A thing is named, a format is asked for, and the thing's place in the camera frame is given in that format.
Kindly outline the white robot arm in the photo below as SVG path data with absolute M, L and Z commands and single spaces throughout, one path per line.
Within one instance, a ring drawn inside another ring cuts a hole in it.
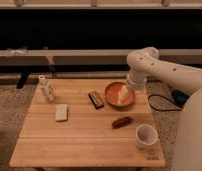
M 127 55 L 129 89 L 142 89 L 146 75 L 169 84 L 189 96 L 178 121 L 171 171 L 202 171 L 202 69 L 162 61 L 154 47 Z

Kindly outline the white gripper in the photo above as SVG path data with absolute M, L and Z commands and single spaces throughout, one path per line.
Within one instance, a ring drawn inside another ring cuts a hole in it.
M 144 76 L 136 76 L 131 78 L 127 75 L 126 86 L 123 85 L 121 90 L 118 92 L 118 103 L 121 104 L 122 101 L 130 95 L 130 89 L 141 90 L 145 88 L 146 78 Z

